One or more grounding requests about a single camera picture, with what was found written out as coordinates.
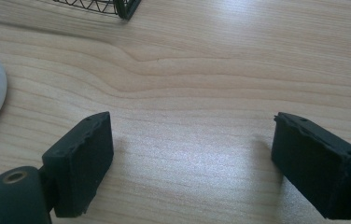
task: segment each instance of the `wood grain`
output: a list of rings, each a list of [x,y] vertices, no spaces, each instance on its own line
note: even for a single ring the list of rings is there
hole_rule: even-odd
[[[351,143],[351,1],[143,0],[129,22],[0,0],[0,174],[110,111],[88,213],[54,223],[325,220],[270,160],[278,111]]]

